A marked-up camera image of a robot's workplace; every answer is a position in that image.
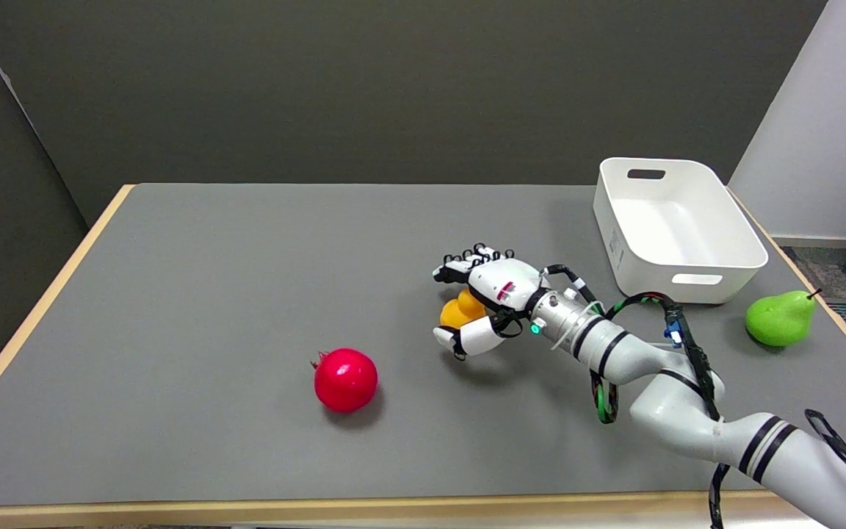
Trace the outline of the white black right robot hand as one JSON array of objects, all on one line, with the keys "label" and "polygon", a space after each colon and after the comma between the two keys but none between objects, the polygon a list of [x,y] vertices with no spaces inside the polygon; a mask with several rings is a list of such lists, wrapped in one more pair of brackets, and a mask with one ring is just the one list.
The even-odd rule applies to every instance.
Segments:
[{"label": "white black right robot hand", "polygon": [[459,284],[467,288],[487,314],[459,328],[440,324],[433,336],[459,361],[487,353],[516,337],[506,328],[514,323],[519,332],[521,321],[530,318],[538,299],[552,288],[541,272],[515,257],[514,250],[498,251],[483,243],[460,254],[446,254],[433,280],[440,284]]}]

